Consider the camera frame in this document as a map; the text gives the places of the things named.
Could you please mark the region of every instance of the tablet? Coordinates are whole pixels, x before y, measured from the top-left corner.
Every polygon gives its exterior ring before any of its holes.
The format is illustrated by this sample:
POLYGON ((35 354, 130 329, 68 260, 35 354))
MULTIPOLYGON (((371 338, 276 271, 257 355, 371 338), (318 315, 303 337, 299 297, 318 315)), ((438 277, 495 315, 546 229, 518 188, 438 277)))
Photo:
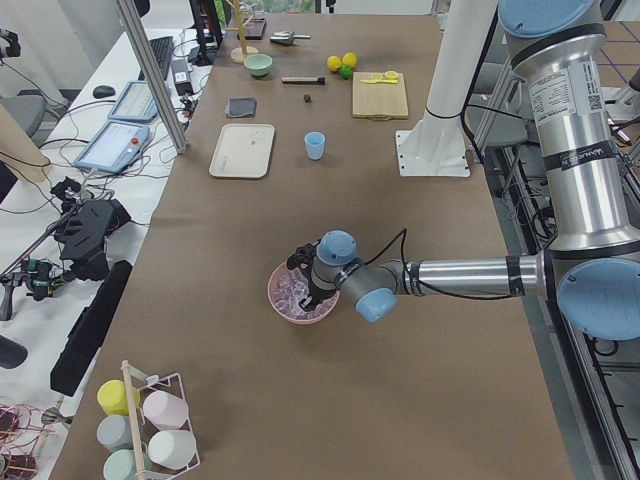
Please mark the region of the tablet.
POLYGON ((147 82, 129 82, 109 112, 109 120, 149 123, 158 114, 147 82))
POLYGON ((150 130, 146 125, 109 121, 73 164, 78 168, 118 173, 140 156, 149 136, 150 130))

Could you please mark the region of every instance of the black marker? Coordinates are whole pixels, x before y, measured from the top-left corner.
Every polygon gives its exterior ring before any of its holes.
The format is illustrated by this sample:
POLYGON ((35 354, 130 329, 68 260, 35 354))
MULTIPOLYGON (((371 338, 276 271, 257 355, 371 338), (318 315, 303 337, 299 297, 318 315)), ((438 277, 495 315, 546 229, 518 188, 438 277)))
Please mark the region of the black marker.
POLYGON ((324 85, 324 77, 282 77, 282 83, 289 85, 324 85))

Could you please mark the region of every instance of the yellow cup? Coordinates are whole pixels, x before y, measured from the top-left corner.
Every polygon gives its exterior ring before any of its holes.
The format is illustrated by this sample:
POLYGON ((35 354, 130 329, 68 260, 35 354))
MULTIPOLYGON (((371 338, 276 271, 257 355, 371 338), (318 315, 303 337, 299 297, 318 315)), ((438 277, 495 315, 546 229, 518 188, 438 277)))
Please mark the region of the yellow cup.
MULTIPOLYGON (((136 407, 140 406, 140 392, 133 389, 136 407)), ((109 380, 98 390, 98 403, 107 415, 129 415, 127 395, 122 380, 109 380)))

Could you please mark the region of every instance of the robot label sticker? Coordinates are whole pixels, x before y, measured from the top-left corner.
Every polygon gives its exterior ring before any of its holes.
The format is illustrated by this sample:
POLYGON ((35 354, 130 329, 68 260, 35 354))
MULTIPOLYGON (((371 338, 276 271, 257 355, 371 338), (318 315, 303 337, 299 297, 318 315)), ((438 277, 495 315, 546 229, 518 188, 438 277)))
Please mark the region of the robot label sticker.
POLYGON ((544 157, 544 168, 547 171, 562 168, 564 171, 594 160, 615 157, 616 152, 616 146, 612 142, 598 142, 576 150, 568 150, 544 157))
POLYGON ((576 113, 569 71, 566 68, 532 83, 529 93, 537 125, 543 125, 558 115, 576 113))
POLYGON ((593 60, 572 63, 568 67, 578 115, 590 115, 604 110, 604 99, 598 67, 593 60))
POLYGON ((592 60, 576 62, 529 87, 536 124, 557 116, 590 115, 604 110, 598 69, 592 60))

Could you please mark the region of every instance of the lemon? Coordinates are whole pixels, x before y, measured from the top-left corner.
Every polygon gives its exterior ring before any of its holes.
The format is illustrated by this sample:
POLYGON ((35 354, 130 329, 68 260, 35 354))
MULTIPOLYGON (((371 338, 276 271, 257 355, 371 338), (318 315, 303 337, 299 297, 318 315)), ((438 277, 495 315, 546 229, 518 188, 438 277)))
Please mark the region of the lemon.
POLYGON ((342 60, 336 55, 327 58, 327 68, 332 72, 337 72, 342 66, 342 60))
POLYGON ((347 52, 342 56, 342 64, 349 65, 353 70, 358 65, 358 56, 353 52, 347 52))
POLYGON ((353 76, 353 70, 349 65, 342 65, 340 67, 340 76, 345 80, 349 80, 353 76))

